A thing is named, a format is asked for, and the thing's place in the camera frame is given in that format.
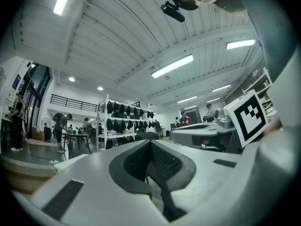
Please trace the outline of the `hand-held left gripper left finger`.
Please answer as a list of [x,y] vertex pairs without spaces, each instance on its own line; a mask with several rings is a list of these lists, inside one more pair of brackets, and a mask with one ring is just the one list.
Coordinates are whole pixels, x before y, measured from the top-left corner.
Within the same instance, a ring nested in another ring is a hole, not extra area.
[[131,194],[111,178],[109,164],[138,141],[85,156],[54,175],[27,200],[12,194],[39,226],[167,226],[145,194]]

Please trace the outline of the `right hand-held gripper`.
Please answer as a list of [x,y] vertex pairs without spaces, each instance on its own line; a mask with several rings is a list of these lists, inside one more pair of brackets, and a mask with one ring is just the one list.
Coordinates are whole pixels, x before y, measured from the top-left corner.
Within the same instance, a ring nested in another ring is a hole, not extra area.
[[[222,109],[215,110],[217,124],[198,123],[170,131],[170,139],[177,144],[206,151],[234,151],[235,130],[244,148],[268,126],[266,112],[255,90],[251,90]],[[225,124],[231,121],[230,128]]]

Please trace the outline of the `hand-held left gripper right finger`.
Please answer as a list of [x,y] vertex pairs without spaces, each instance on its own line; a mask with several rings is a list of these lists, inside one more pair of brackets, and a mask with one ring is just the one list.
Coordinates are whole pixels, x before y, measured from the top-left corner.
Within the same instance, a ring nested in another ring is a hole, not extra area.
[[165,195],[173,223],[256,223],[252,191],[258,143],[242,154],[218,153],[151,140],[150,174]]

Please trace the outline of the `person's right forearm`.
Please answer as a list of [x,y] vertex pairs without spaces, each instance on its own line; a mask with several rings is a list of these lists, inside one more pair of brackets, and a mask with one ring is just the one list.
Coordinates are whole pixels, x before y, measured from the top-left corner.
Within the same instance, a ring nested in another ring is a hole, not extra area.
[[282,127],[301,126],[301,47],[297,47],[287,65],[268,90],[277,114],[264,135]]

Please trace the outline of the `black office chair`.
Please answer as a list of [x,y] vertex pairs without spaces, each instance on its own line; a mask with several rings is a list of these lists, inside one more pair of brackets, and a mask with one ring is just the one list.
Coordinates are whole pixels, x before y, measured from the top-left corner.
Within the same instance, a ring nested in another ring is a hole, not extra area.
[[158,135],[155,132],[141,132],[137,133],[135,140],[158,140]]

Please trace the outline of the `dark table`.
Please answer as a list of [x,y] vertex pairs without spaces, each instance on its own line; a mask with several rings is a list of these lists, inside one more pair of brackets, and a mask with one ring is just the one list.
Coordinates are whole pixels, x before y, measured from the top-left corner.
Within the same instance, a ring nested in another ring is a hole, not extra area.
[[64,150],[65,150],[65,147],[66,147],[66,141],[68,141],[68,144],[71,144],[71,141],[74,138],[76,140],[78,150],[80,151],[81,147],[80,147],[79,139],[83,138],[83,139],[85,139],[85,147],[86,147],[88,153],[91,154],[91,149],[90,149],[89,141],[88,141],[88,135],[86,135],[86,134],[73,134],[73,133],[67,133],[67,132],[63,131],[62,136],[63,136],[63,149]]

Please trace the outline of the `wooden raised platform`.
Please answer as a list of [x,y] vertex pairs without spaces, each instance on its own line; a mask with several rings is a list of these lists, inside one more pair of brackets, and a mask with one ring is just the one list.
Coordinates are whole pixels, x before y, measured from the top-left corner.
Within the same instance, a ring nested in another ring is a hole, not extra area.
[[0,156],[0,169],[10,187],[23,194],[33,194],[55,174],[50,165],[39,165]]

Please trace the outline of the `cardboard box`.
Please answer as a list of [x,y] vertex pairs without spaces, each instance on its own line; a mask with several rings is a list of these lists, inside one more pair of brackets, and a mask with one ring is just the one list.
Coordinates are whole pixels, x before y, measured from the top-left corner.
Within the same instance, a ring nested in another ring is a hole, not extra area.
[[39,131],[37,127],[32,127],[32,139],[44,141],[45,133],[43,131]]

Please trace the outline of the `white storage shelf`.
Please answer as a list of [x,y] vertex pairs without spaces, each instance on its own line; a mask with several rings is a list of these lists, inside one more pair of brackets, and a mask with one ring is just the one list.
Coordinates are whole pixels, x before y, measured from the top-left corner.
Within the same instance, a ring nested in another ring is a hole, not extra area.
[[262,69],[262,74],[256,79],[255,82],[249,85],[249,87],[243,91],[243,94],[246,94],[250,92],[251,90],[254,90],[257,94],[259,101],[261,105],[263,106],[263,109],[265,110],[266,114],[272,112],[271,107],[273,106],[273,103],[271,99],[269,98],[267,91],[272,86],[272,81],[270,79],[270,75],[268,70],[264,67]]

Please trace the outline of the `black standing fan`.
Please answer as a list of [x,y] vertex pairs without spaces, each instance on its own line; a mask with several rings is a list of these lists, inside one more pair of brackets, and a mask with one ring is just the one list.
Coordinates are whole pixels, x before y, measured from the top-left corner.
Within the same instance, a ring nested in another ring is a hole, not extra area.
[[41,120],[41,127],[44,132],[44,138],[46,141],[51,140],[51,121],[48,118]]

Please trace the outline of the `black railing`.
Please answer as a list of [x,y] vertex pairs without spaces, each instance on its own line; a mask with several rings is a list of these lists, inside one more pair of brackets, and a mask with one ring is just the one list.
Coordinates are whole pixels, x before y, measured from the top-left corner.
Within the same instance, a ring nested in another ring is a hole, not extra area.
[[75,99],[70,99],[67,97],[62,97],[59,95],[51,95],[50,103],[54,105],[60,105],[68,108],[74,108],[83,111],[97,112],[98,105],[91,104],[83,101],[78,101]]

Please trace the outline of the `black framed glass door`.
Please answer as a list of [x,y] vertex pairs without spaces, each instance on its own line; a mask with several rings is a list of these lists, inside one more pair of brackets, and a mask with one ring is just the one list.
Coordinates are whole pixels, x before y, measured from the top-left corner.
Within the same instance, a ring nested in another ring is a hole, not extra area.
[[48,67],[33,62],[28,63],[27,72],[19,88],[24,95],[27,138],[32,138],[32,128],[38,126],[40,106],[49,81]]

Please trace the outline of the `person's torso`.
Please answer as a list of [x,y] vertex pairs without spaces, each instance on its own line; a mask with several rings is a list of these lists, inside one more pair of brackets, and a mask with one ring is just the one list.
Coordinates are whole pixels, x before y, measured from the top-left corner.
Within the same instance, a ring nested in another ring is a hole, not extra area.
[[271,80],[275,81],[299,44],[296,31],[276,0],[243,0],[243,4],[264,52]]

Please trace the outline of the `blue wall poster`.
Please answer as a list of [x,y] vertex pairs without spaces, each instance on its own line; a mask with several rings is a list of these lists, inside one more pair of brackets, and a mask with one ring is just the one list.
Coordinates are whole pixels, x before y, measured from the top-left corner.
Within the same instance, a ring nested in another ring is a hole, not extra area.
[[12,88],[13,88],[14,90],[17,90],[18,85],[19,85],[19,83],[20,83],[20,80],[21,80],[21,76],[20,76],[19,74],[17,74],[17,76],[16,76],[16,78],[15,78],[15,80],[14,80],[14,82],[13,82],[13,85],[12,85]]

